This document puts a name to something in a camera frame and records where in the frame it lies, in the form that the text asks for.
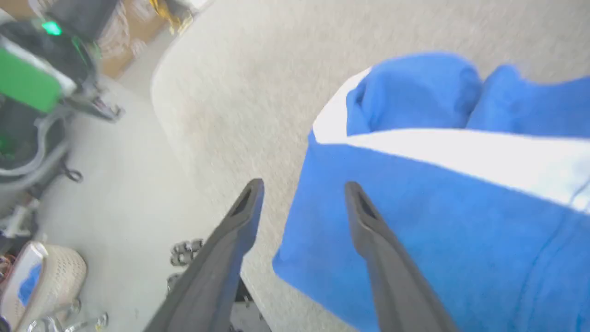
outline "yellow object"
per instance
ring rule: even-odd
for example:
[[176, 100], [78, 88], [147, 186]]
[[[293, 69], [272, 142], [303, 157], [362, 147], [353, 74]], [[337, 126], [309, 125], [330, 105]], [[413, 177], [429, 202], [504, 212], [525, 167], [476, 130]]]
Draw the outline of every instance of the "yellow object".
[[168, 4], [165, 0], [150, 0], [150, 3], [152, 4], [153, 9], [156, 11], [156, 13], [158, 13], [160, 17], [170, 22], [170, 29], [172, 32], [180, 32], [184, 30], [186, 26], [192, 22], [192, 16], [183, 21], [180, 17], [171, 13], [168, 9]]

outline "wicker basket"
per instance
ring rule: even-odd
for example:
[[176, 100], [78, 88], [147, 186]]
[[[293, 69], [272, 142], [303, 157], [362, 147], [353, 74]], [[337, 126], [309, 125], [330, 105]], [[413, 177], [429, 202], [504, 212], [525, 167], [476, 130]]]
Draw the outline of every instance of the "wicker basket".
[[[30, 270], [42, 264], [39, 280], [25, 308], [18, 298]], [[19, 255], [0, 302], [0, 315], [12, 331], [26, 331], [35, 319], [76, 299], [86, 277], [86, 263], [74, 250], [31, 241]]]

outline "cardboard box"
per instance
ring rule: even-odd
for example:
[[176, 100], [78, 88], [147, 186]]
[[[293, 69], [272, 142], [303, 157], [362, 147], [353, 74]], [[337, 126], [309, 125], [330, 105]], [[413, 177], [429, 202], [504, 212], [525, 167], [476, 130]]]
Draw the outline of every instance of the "cardboard box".
[[[0, 0], [0, 8], [15, 19], [40, 15], [56, 0]], [[103, 73], [116, 78], [123, 73], [165, 25], [149, 0], [121, 0], [99, 41]]]

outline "white fabric trim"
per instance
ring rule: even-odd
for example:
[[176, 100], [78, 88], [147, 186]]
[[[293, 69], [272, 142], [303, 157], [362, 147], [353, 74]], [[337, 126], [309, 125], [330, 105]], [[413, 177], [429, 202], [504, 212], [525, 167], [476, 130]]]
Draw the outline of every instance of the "white fabric trim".
[[347, 80], [322, 109], [313, 124], [318, 143], [348, 144], [427, 162], [590, 214], [587, 139], [467, 129], [399, 129], [346, 136], [346, 95], [369, 70]]

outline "blue cloth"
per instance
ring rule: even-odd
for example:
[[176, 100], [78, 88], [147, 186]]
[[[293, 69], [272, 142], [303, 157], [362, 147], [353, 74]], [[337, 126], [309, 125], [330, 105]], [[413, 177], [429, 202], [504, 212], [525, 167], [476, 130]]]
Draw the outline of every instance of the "blue cloth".
[[[385, 61], [347, 98], [348, 135], [471, 128], [590, 137], [590, 80], [538, 86], [512, 67], [482, 82], [451, 54]], [[462, 331], [590, 330], [590, 217], [424, 162], [313, 131], [274, 257], [277, 275], [360, 331], [378, 331], [344, 184], [357, 181]]]
[[20, 289], [18, 290], [18, 298], [22, 304], [26, 307], [29, 304], [31, 295], [39, 282], [39, 276], [41, 275], [42, 265], [35, 265], [30, 271], [29, 276], [22, 282]]

